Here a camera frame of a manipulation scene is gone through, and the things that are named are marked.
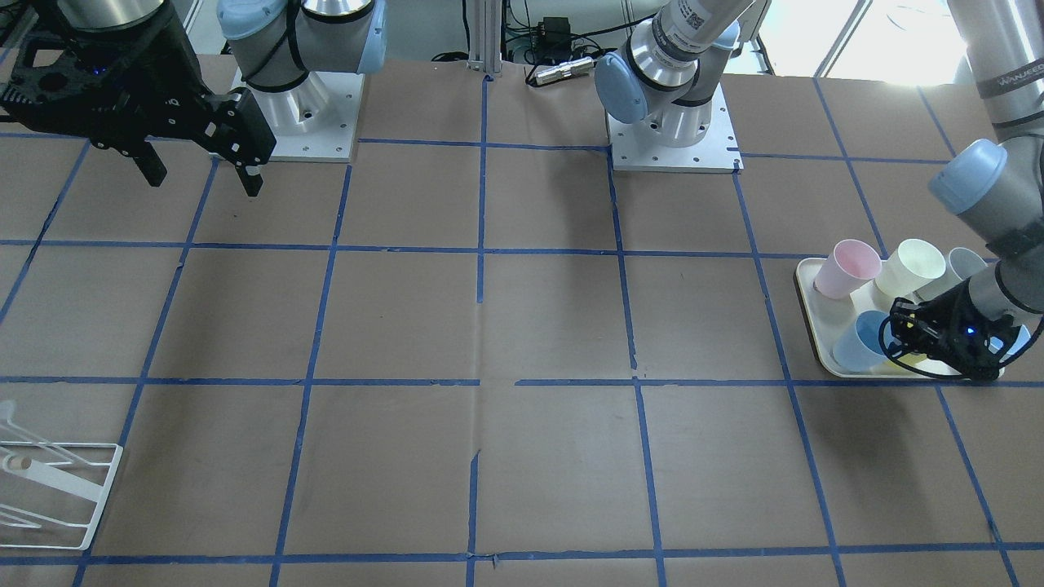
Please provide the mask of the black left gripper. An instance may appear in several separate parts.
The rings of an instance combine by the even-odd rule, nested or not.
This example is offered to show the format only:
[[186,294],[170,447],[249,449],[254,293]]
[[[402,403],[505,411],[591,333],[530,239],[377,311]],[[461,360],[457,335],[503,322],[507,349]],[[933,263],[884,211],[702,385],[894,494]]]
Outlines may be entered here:
[[[1015,316],[991,320],[978,311],[966,283],[925,303],[895,298],[889,308],[889,361],[939,380],[995,382],[1007,365],[1030,349],[1030,341],[1015,346],[1020,331]],[[956,373],[930,373],[902,363],[907,355],[924,355]]]

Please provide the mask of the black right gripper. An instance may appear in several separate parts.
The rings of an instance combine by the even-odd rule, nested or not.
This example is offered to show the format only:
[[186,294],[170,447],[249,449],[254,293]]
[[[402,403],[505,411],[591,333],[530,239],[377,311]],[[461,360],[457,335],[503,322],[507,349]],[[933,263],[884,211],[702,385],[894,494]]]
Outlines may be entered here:
[[234,166],[250,197],[276,136],[250,88],[214,93],[173,8],[40,8],[2,108],[27,130],[122,149],[153,188],[168,169],[153,136],[199,139]]

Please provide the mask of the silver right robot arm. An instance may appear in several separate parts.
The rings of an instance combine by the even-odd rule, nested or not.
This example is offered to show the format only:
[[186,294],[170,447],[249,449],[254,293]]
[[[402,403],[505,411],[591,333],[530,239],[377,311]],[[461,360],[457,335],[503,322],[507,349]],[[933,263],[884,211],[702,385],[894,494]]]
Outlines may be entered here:
[[372,74],[387,54],[382,1],[220,1],[219,27],[240,70],[224,94],[169,1],[34,1],[2,107],[27,130],[88,139],[130,159],[150,186],[167,169],[153,138],[223,157],[250,196],[277,138],[316,126],[329,105],[321,72]]

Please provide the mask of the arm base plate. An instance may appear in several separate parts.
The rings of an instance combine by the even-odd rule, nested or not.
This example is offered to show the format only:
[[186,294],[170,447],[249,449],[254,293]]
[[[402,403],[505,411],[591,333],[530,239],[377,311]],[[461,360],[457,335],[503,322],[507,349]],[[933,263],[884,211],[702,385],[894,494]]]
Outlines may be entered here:
[[723,88],[696,107],[668,104],[634,124],[606,115],[615,170],[634,172],[712,172],[742,170]]
[[258,86],[240,70],[232,78],[235,88],[250,87],[272,130],[272,162],[351,162],[365,83],[359,73],[294,70],[264,74]]

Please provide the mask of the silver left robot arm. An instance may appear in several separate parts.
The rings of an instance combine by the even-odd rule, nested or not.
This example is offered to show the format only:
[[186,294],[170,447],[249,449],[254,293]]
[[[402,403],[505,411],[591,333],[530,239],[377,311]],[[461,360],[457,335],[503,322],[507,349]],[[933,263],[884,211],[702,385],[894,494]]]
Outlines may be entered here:
[[[736,130],[723,174],[622,169],[593,83],[524,84],[533,49],[487,81],[426,63],[462,45],[458,1],[387,1],[387,63],[369,83],[351,166],[272,165],[258,198],[213,178],[190,261],[215,286],[201,338],[166,323],[152,382],[506,386],[533,391],[910,391],[909,373],[839,378],[801,332],[776,272],[816,271],[843,239],[942,249],[971,232],[925,189],[960,140],[988,133],[940,1],[880,1],[828,77],[821,24],[847,1],[782,1],[773,74],[723,78]],[[742,157],[736,163],[734,157]]]

